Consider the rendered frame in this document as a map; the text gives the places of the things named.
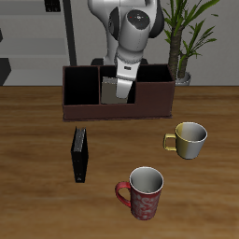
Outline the black book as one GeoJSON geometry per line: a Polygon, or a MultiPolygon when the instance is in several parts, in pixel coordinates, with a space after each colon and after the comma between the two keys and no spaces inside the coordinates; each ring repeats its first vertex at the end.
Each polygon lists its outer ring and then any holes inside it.
{"type": "Polygon", "coordinates": [[[71,147],[71,158],[75,181],[77,183],[84,183],[89,159],[86,128],[75,129],[71,147]]]}

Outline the red patterned mug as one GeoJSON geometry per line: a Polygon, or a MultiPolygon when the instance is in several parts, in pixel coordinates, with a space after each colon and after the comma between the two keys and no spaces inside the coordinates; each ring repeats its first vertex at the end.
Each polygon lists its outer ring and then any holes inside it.
{"type": "Polygon", "coordinates": [[[152,167],[142,166],[131,172],[128,182],[118,183],[115,193],[117,198],[131,209],[135,218],[149,220],[156,214],[162,187],[162,174],[152,167]],[[121,189],[129,190],[130,200],[120,195],[121,189]]]}

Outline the yellow and white mug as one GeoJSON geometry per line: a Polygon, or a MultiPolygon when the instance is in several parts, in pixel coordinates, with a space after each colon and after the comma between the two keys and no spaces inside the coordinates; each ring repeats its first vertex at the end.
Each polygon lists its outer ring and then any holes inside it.
{"type": "Polygon", "coordinates": [[[173,134],[165,134],[163,138],[163,148],[168,151],[175,151],[178,156],[185,160],[196,158],[207,138],[207,130],[204,126],[196,122],[179,123],[173,134]],[[174,138],[176,145],[168,147],[166,140],[174,138]]]}

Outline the green pot plant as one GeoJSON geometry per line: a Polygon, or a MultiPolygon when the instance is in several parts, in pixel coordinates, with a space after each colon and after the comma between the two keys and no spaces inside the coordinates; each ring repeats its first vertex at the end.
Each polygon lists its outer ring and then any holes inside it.
{"type": "Polygon", "coordinates": [[[189,9],[189,0],[170,0],[168,3],[170,11],[163,10],[166,14],[165,22],[169,27],[168,30],[164,31],[167,36],[165,41],[170,45],[168,64],[176,83],[183,79],[188,81],[186,68],[189,58],[200,56],[198,52],[200,47],[216,41],[215,38],[210,38],[214,26],[200,35],[204,20],[191,25],[203,12],[219,2],[219,0],[208,0],[205,3],[202,1],[199,0],[192,9],[189,9]]]}

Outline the grey book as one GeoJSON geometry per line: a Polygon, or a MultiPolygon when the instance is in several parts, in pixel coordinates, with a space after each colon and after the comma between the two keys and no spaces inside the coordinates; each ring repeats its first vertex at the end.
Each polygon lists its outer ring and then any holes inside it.
{"type": "Polygon", "coordinates": [[[105,105],[126,104],[127,98],[116,96],[117,80],[114,77],[103,77],[101,103],[105,105]]]}

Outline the black angular block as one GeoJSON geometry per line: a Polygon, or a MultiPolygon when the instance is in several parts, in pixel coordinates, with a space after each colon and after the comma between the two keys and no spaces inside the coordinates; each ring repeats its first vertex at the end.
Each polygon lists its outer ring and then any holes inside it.
{"type": "Polygon", "coordinates": [[[0,86],[3,86],[11,72],[9,58],[0,58],[0,86]]]}

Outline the flat black base plate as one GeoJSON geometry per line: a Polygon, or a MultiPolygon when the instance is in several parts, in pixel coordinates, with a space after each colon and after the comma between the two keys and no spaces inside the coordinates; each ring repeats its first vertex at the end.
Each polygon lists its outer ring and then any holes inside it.
{"type": "MultiPolygon", "coordinates": [[[[142,59],[141,60],[141,65],[142,64],[148,64],[147,59],[142,59]]],[[[91,61],[91,65],[104,65],[104,59],[103,58],[95,58],[91,61]]]]}

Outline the dark brown desk caddy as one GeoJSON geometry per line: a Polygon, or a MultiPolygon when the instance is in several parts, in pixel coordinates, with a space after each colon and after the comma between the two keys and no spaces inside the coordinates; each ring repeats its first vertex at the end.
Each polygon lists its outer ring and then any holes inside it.
{"type": "Polygon", "coordinates": [[[175,81],[166,64],[143,64],[125,104],[101,102],[104,77],[114,77],[113,65],[65,66],[63,68],[63,119],[133,120],[172,116],[175,81]]]}

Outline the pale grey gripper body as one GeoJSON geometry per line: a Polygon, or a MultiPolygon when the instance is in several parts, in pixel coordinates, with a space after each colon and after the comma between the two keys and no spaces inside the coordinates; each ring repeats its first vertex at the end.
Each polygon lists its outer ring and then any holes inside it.
{"type": "Polygon", "coordinates": [[[126,79],[117,79],[116,96],[120,99],[126,99],[129,96],[134,95],[135,82],[126,79]]]}

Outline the small black box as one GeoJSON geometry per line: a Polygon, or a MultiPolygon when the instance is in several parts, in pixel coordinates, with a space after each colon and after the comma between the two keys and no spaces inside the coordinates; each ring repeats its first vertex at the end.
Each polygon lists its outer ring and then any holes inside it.
{"type": "Polygon", "coordinates": [[[60,0],[44,0],[45,10],[47,12],[60,12],[60,0]]]}

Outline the black upright post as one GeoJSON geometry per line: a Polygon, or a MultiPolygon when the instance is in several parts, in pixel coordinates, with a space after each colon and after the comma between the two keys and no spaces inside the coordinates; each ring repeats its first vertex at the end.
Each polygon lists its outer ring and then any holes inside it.
{"type": "Polygon", "coordinates": [[[74,27],[71,10],[71,0],[63,0],[63,14],[67,38],[67,46],[69,52],[69,62],[71,66],[77,65],[77,55],[74,37],[74,27]]]}

